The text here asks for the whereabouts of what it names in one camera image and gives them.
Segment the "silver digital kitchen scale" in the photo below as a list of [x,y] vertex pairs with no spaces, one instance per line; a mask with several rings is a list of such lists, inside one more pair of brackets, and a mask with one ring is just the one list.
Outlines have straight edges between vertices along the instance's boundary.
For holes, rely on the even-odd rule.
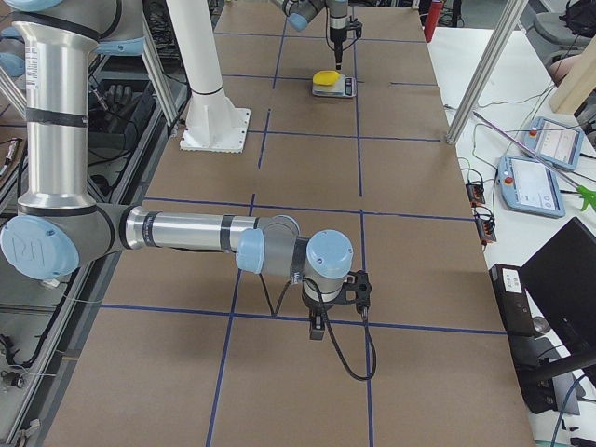
[[336,79],[314,76],[312,94],[323,98],[355,98],[357,95],[357,82],[354,77],[343,74],[340,74]]

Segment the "grey stick with green tip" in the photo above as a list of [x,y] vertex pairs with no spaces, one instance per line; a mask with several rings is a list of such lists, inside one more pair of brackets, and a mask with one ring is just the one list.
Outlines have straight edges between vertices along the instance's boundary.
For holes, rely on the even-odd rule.
[[531,149],[529,149],[527,146],[525,146],[522,142],[519,142],[515,138],[508,135],[504,130],[497,127],[494,123],[487,120],[485,117],[483,117],[478,112],[473,111],[472,114],[476,118],[478,118],[483,124],[488,126],[490,129],[494,130],[499,135],[506,138],[509,142],[517,145],[527,156],[529,156],[532,159],[534,159],[535,161],[541,163],[543,166],[545,166],[547,169],[552,171],[554,174],[561,177],[565,182],[571,184],[575,188],[576,192],[583,199],[583,205],[581,208],[582,211],[585,211],[588,208],[588,206],[591,206],[593,209],[595,209],[595,192],[593,190],[590,190],[586,186],[581,185],[577,181],[573,180],[571,177],[569,177],[567,174],[565,174],[562,170],[556,168],[551,162],[541,158],[539,155],[537,155],[535,152],[533,152]]

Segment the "aluminium frame post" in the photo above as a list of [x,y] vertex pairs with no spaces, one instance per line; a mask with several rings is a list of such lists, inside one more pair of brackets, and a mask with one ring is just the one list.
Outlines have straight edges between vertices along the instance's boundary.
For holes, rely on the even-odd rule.
[[456,144],[492,74],[507,42],[524,11],[528,0],[508,0],[481,55],[466,92],[457,107],[454,119],[446,134],[446,142]]

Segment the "black monitor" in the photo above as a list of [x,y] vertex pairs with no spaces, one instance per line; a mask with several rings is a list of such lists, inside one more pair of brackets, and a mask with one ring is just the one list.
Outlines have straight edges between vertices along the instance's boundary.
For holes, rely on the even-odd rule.
[[569,352],[595,347],[595,235],[570,219],[521,267],[526,290]]

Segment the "red cylinder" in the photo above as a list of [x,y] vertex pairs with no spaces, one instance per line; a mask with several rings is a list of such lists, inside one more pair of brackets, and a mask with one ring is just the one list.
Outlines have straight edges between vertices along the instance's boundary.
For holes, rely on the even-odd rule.
[[429,3],[424,25],[424,36],[427,43],[432,41],[434,32],[440,20],[440,14],[443,10],[443,5],[443,0],[431,0]]

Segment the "blue teach pendant far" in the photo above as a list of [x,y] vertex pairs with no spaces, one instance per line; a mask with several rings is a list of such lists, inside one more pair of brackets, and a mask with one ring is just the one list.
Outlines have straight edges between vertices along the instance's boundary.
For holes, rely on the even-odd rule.
[[526,147],[567,171],[576,169],[584,138],[585,133],[581,128],[544,116],[535,118],[523,133]]

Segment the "black power strip right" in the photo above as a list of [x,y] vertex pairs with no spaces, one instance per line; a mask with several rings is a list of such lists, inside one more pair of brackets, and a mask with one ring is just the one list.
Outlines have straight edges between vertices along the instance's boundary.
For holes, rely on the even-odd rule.
[[495,217],[493,212],[483,205],[473,207],[472,210],[482,246],[485,247],[490,243],[496,242]]

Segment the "blue teach pendant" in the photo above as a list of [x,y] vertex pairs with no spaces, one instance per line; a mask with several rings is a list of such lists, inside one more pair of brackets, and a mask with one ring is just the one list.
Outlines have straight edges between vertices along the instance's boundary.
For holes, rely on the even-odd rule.
[[556,176],[539,162],[522,156],[502,156],[498,184],[510,210],[562,218],[565,208]]
[[567,171],[576,169],[584,138],[585,133],[581,128],[544,116],[535,118],[523,133],[526,147]]

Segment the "blue teach pendant near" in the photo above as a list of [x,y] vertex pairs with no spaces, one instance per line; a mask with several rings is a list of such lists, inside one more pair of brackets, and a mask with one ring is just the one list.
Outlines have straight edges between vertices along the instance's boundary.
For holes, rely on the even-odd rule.
[[522,156],[502,156],[498,184],[510,210],[562,218],[565,208],[556,176],[539,162]]

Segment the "yellow mango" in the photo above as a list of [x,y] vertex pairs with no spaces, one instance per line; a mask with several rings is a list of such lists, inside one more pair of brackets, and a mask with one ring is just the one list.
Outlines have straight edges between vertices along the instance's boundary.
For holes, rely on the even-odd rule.
[[332,87],[334,86],[341,75],[334,70],[323,70],[313,74],[312,82],[316,87]]

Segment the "black power strip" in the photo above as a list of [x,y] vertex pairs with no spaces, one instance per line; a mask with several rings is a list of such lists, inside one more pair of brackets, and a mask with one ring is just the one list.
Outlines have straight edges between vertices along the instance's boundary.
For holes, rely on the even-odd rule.
[[[481,174],[473,168],[465,168],[467,172],[466,191],[471,207],[484,205],[484,179]],[[478,179],[471,180],[470,174],[474,173]]]
[[496,242],[495,217],[493,212],[483,205],[473,207],[472,210],[482,246],[485,247],[490,243]]

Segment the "black power strip left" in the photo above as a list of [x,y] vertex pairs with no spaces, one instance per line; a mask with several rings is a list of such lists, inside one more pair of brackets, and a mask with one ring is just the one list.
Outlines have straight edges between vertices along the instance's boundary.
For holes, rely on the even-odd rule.
[[[484,205],[484,179],[481,174],[473,168],[465,168],[467,172],[466,191],[471,207]],[[478,179],[471,180],[470,174],[474,173]]]

